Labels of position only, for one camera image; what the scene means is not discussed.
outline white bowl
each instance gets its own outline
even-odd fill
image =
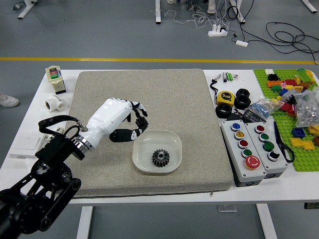
[[[165,167],[154,165],[152,156],[158,149],[169,153],[169,163]],[[146,173],[171,173],[181,163],[181,141],[171,131],[146,130],[134,141],[133,162],[137,168]]]

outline gray felt mat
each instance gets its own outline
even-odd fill
[[[210,192],[230,188],[232,171],[202,70],[82,72],[70,115],[86,124],[111,97],[141,102],[149,114],[148,129],[176,133],[182,142],[181,164],[169,174],[143,173],[132,161],[133,142],[112,143],[104,138],[83,161],[73,156],[66,161],[73,176],[82,180],[75,198]],[[133,121],[124,122],[121,128],[134,129],[136,125]]]

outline plastic bag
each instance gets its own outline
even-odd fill
[[[319,110],[317,98],[319,98],[319,90],[305,90],[304,96],[298,100],[295,113],[297,117],[297,127],[308,127],[319,125]]]
[[[262,96],[259,101],[251,104],[247,109],[250,109],[256,115],[266,120],[283,105],[284,102]]]

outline robotic arm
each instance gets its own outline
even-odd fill
[[[131,121],[131,112],[135,112],[138,128],[117,129],[123,121]],[[109,137],[112,142],[135,140],[148,127],[144,116],[147,117],[147,113],[141,103],[110,98],[86,126],[70,116],[40,121],[40,132],[54,137],[35,154],[38,160],[31,172],[10,189],[0,192],[0,239],[15,239],[20,234],[48,230],[81,187],[81,180],[72,177],[71,169],[64,161],[71,154],[82,160],[87,151],[98,147],[103,137]],[[75,121],[76,125],[64,134],[47,128],[67,120]],[[77,128],[77,132],[68,138],[66,134],[73,128]],[[34,184],[27,194],[23,194],[21,188],[31,180]]]

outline yellow floor line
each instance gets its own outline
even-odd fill
[[[314,61],[270,61],[230,59],[166,59],[166,58],[77,58],[77,57],[0,57],[0,61],[100,61],[100,62],[167,62],[167,63],[241,63],[314,65]]]

